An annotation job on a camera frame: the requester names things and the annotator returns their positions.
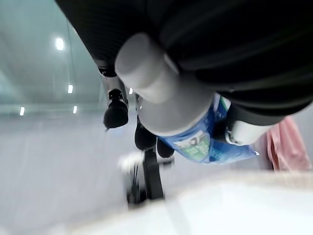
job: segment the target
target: blue label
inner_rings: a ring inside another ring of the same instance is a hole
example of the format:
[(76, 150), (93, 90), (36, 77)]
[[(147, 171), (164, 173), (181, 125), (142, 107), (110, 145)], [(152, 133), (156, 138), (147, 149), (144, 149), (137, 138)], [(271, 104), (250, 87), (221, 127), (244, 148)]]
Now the blue label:
[(205, 162), (212, 146), (211, 134), (214, 121), (214, 112), (210, 108), (205, 116), (188, 131), (175, 136), (160, 138), (184, 157), (195, 162)]

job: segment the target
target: white surface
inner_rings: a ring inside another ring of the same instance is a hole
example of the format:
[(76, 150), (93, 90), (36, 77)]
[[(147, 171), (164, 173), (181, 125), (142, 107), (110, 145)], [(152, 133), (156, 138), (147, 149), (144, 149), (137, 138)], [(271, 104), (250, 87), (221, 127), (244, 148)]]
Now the white surface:
[(311, 235), (312, 218), (312, 174), (233, 174), (68, 234)]
[[(127, 209), (118, 162), (140, 152), (136, 115), (130, 111), (127, 125), (107, 132), (102, 120), (103, 113), (77, 112), (0, 121), (0, 226), (13, 235), (41, 235), (54, 225)], [(170, 196), (232, 168), (259, 169), (258, 160), (201, 165), (177, 154), (160, 174)]]

